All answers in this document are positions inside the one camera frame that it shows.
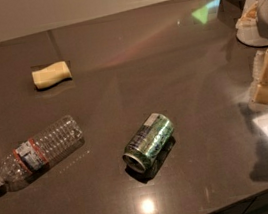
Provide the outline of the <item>clear plastic water bottle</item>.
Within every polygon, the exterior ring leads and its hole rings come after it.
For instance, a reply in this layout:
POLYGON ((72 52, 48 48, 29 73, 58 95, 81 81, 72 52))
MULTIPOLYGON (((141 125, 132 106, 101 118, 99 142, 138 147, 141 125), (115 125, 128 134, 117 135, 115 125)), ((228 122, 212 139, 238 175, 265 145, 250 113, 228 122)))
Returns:
POLYGON ((71 115, 62 117, 14 148, 0 164, 0 187, 22 182, 41 169, 52 167, 74 152, 83 133, 71 115))

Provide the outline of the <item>yellow sponge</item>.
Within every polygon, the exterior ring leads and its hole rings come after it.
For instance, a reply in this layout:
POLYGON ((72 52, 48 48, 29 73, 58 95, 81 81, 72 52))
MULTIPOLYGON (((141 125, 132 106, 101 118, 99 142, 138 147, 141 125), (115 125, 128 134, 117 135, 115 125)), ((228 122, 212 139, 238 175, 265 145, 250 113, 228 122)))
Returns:
POLYGON ((44 69, 33 71, 32 79, 38 90, 50 88, 65 79, 71 79, 72 74, 68 65, 63 62, 53 63, 44 69))

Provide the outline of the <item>green soda can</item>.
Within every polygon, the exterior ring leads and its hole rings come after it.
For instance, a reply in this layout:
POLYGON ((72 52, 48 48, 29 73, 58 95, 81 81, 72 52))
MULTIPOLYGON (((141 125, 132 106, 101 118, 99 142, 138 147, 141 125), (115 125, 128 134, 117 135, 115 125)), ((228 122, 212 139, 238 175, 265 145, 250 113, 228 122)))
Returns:
POLYGON ((143 174, 152 167, 173 131, 170 119, 160 113, 151 113, 124 148, 124 162, 143 174))

